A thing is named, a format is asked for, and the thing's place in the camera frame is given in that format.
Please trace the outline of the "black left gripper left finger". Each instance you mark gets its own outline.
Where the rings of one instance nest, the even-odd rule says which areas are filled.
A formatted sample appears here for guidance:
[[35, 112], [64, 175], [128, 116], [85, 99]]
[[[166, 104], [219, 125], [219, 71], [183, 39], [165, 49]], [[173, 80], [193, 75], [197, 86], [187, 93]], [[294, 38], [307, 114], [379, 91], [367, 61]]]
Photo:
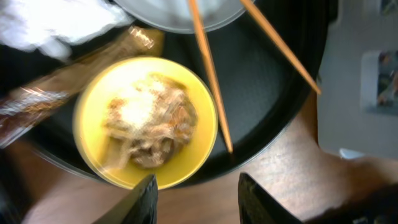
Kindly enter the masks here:
[[94, 224], [156, 224], [158, 187], [155, 175], [143, 178]]

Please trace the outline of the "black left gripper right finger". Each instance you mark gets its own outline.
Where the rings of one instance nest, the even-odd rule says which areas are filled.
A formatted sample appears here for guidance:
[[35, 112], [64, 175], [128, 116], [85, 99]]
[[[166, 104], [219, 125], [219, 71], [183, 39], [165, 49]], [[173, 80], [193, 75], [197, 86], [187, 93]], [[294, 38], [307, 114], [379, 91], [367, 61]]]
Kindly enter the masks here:
[[240, 224], [302, 224], [249, 174], [242, 172], [238, 183]]

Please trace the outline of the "food scraps and rice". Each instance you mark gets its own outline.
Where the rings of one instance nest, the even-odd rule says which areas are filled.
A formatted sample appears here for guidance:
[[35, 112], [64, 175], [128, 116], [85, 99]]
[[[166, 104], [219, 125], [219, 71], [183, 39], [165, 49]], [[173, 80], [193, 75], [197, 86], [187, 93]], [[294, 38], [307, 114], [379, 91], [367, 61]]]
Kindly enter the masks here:
[[109, 146], [101, 170], [129, 162], [143, 169], [164, 165], [192, 140], [197, 120], [185, 85], [156, 73], [134, 81], [107, 106]]

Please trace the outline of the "yellow bowl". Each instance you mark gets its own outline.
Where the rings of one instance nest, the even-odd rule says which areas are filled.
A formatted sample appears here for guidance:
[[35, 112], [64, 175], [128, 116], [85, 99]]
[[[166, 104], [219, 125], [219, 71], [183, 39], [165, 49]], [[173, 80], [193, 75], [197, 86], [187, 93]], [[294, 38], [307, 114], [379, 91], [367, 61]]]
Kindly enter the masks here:
[[[124, 169], [103, 172], [100, 165], [108, 147], [103, 126], [106, 107], [114, 93], [150, 73], [164, 75], [186, 86], [198, 116], [193, 139], [159, 168], [145, 170], [129, 163]], [[73, 114], [73, 136], [83, 160], [101, 179], [124, 189], [133, 189], [150, 174], [156, 176], [160, 190], [186, 181], [206, 162], [217, 133], [218, 114], [208, 87], [183, 65], [158, 57], [129, 58], [105, 68], [81, 93]]]

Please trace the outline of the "gold foil wrapper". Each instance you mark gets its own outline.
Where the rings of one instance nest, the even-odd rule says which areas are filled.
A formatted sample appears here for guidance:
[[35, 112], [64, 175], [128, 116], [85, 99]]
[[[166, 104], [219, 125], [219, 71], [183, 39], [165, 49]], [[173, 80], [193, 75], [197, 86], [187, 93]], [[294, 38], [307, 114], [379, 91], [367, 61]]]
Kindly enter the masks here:
[[159, 56], [165, 33], [131, 26], [113, 41], [1, 98], [1, 148], [20, 138], [111, 64], [138, 55]]

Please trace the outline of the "white napkin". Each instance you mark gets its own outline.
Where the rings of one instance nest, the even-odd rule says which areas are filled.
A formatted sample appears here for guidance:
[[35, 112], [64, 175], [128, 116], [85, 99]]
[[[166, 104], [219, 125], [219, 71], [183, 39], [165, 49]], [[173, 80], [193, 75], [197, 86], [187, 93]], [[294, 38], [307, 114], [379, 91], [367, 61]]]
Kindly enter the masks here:
[[71, 46], [133, 21], [104, 0], [1, 0], [1, 44], [66, 60]]

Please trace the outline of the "wooden chopstick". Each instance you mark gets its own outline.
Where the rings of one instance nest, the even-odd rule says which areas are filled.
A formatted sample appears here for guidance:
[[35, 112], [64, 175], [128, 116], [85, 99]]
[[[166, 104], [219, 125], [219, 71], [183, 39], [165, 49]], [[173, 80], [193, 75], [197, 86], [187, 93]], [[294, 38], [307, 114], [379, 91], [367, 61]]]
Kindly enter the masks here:
[[198, 10], [196, 0], [188, 0], [188, 5], [190, 12], [192, 13], [193, 27], [195, 30], [195, 36], [197, 38], [198, 47], [201, 52], [203, 59], [203, 64], [205, 66], [206, 74], [210, 84], [211, 92], [215, 99], [216, 107], [218, 110], [218, 117], [221, 125], [221, 130], [223, 132], [224, 141], [226, 143], [226, 148], [230, 154], [233, 153], [233, 143], [231, 140], [231, 135], [228, 126], [228, 120], [226, 117], [226, 112], [224, 109], [223, 99], [221, 96], [221, 90], [218, 83], [218, 77], [216, 75], [216, 70], [213, 62], [213, 57], [211, 54], [210, 46], [208, 43], [208, 38], [203, 26], [203, 21], [201, 19], [200, 12]]
[[307, 72], [301, 61], [292, 52], [290, 47], [284, 42], [279, 33], [274, 29], [271, 23], [266, 19], [263, 13], [250, 0], [240, 0], [247, 12], [253, 17], [257, 24], [263, 29], [264, 33], [270, 38], [275, 46], [282, 52], [285, 58], [292, 64], [292, 66], [299, 72], [303, 79], [311, 86], [311, 88], [320, 95], [321, 89], [318, 87], [316, 81]]

